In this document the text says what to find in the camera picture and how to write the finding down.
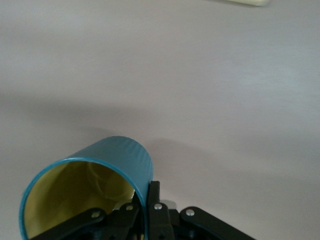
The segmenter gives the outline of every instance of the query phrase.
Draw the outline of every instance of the screw head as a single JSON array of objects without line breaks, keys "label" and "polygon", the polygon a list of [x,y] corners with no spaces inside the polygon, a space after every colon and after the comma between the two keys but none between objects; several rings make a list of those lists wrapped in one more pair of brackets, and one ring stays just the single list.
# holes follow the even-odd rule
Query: screw head
[{"label": "screw head", "polygon": [[160,210],[160,209],[162,209],[162,205],[161,205],[160,203],[156,203],[156,204],[154,205],[154,209],[155,209],[155,210]]},{"label": "screw head", "polygon": [[100,216],[100,211],[94,211],[94,212],[92,212],[92,214],[91,214],[91,217],[93,218],[93,219],[95,219],[95,218],[97,218],[97,217],[99,217]]},{"label": "screw head", "polygon": [[193,211],[192,209],[187,209],[187,210],[185,211],[185,214],[186,214],[187,216],[189,216],[189,217],[192,217],[192,216],[195,215],[195,211]]},{"label": "screw head", "polygon": [[127,210],[127,211],[131,211],[132,209],[134,209],[134,206],[132,206],[132,205],[128,205],[125,208],[125,210]]}]

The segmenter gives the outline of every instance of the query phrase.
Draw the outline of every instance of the bolt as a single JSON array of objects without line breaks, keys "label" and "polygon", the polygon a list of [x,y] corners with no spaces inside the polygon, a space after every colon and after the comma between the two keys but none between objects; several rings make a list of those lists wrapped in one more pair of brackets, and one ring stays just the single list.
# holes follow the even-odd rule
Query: bolt
[{"label": "bolt", "polygon": [[95,219],[95,218],[97,218],[97,217],[99,217],[100,216],[100,211],[94,211],[92,214],[91,214],[91,217],[93,218],[93,219]]},{"label": "bolt", "polygon": [[126,206],[126,208],[125,208],[125,210],[127,210],[127,211],[130,211],[130,210],[132,210],[132,209],[134,209],[134,206],[132,206],[132,205],[128,205],[128,206]]},{"label": "bolt", "polygon": [[185,214],[186,214],[187,216],[189,216],[189,217],[192,217],[192,216],[195,215],[195,211],[193,211],[192,209],[187,209],[187,210],[185,211]]},{"label": "bolt", "polygon": [[160,203],[156,203],[156,204],[154,205],[154,209],[155,209],[155,210],[160,210],[160,209],[162,209],[162,205],[161,205]]}]

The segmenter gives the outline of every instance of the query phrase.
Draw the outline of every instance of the gray surface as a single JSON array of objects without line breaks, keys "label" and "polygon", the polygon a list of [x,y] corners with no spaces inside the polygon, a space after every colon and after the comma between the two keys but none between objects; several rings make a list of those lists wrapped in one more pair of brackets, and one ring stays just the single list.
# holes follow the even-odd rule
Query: gray surface
[{"label": "gray surface", "polygon": [[257,240],[320,235],[320,3],[0,6],[0,239],[33,176],[104,137],[143,144],[161,198]]}]

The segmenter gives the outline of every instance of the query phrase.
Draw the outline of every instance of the cream-colored object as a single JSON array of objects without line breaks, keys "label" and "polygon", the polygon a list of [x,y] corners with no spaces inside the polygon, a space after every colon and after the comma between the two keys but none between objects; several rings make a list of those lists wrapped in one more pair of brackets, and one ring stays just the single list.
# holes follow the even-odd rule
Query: cream-colored object
[{"label": "cream-colored object", "polygon": [[239,4],[248,4],[253,6],[264,6],[269,2],[269,0],[227,0],[227,1],[235,2]]},{"label": "cream-colored object", "polygon": [[27,197],[27,236],[30,239],[90,208],[109,214],[117,201],[128,202],[133,194],[131,185],[105,166],[84,161],[58,165],[39,178]]}]

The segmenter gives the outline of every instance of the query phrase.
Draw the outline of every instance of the white object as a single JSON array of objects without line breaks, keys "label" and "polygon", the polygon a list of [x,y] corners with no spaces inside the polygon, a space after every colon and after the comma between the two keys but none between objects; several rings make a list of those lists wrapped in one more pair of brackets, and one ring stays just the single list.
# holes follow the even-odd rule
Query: white object
[{"label": "white object", "polygon": [[269,2],[269,0],[227,0],[227,1],[240,3],[240,4],[248,4],[253,6],[264,6]]}]

